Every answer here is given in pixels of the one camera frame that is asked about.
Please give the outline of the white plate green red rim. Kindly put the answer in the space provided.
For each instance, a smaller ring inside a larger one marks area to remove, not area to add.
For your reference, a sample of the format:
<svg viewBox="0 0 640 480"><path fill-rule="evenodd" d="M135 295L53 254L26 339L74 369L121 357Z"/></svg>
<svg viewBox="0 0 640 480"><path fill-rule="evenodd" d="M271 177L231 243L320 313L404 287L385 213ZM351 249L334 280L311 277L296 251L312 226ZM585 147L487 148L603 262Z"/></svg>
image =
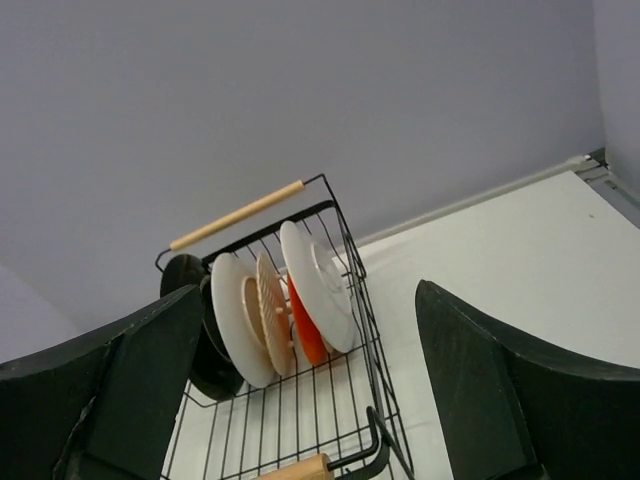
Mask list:
<svg viewBox="0 0 640 480"><path fill-rule="evenodd" d="M292 221L280 227L281 249L297 294L321 336L338 352L354 344L356 324L344 280L328 250Z"/></svg>

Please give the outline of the orange translucent plate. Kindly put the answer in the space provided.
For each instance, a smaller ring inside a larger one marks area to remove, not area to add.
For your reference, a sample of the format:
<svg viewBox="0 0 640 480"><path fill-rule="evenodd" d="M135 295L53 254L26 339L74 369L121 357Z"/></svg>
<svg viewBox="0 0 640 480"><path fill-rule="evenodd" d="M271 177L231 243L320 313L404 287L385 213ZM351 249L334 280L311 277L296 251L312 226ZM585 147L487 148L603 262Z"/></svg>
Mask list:
<svg viewBox="0 0 640 480"><path fill-rule="evenodd" d="M322 336L302 304L291 275L287 277L287 287L296 331L304 354L312 366L319 366L328 356Z"/></svg>

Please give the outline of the white plate dark green rim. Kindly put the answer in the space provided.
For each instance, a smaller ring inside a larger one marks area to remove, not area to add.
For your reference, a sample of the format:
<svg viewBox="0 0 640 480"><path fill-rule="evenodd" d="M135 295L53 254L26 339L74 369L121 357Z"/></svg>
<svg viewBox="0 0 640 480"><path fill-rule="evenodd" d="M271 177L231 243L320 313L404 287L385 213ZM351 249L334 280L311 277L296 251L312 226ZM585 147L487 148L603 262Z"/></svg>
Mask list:
<svg viewBox="0 0 640 480"><path fill-rule="evenodd" d="M210 289L230 360L249 385L268 386L275 369L266 348L255 274L236 256L222 253L213 262Z"/></svg>

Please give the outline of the black rimmed cream plate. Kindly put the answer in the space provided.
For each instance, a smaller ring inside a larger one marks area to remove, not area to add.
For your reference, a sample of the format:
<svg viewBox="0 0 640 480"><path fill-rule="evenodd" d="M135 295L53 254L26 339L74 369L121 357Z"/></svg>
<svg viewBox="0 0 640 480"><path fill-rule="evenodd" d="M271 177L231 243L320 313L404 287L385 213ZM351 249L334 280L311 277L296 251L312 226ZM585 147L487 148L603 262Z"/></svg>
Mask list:
<svg viewBox="0 0 640 480"><path fill-rule="evenodd" d="M198 257L176 255L163 270L160 297L187 285L199 288L203 305L201 331L189 380L208 398L229 400L239 392L244 379L232 363L218 328L211 295L211 276Z"/></svg>

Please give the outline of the woven tan wicker plate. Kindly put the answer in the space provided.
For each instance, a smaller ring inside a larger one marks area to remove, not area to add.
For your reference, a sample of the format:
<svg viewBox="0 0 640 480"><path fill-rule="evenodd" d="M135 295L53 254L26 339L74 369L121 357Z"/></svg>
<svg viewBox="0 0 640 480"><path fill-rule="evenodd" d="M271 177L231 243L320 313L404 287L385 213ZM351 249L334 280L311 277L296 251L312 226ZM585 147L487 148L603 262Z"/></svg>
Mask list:
<svg viewBox="0 0 640 480"><path fill-rule="evenodd" d="M257 257L256 280L266 349L276 373L286 377L293 363L289 313L279 274L264 253Z"/></svg>

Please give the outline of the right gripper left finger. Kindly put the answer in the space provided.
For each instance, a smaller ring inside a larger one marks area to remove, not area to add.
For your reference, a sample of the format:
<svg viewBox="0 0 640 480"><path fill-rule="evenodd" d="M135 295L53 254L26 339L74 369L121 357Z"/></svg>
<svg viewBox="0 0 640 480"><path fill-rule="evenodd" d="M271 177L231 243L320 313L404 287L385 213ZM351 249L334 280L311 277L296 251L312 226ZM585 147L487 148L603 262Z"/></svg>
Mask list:
<svg viewBox="0 0 640 480"><path fill-rule="evenodd" d="M159 478L202 314L200 290L182 287L3 363L2 478Z"/></svg>

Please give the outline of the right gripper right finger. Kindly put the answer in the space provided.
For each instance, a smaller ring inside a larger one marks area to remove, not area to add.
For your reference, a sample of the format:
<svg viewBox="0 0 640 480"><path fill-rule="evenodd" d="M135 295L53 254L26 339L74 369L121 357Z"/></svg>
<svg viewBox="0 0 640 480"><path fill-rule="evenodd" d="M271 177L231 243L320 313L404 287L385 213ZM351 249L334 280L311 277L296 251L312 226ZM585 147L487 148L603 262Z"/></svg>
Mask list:
<svg viewBox="0 0 640 480"><path fill-rule="evenodd" d="M417 326L456 479L636 479L639 371L497 320L432 281Z"/></svg>

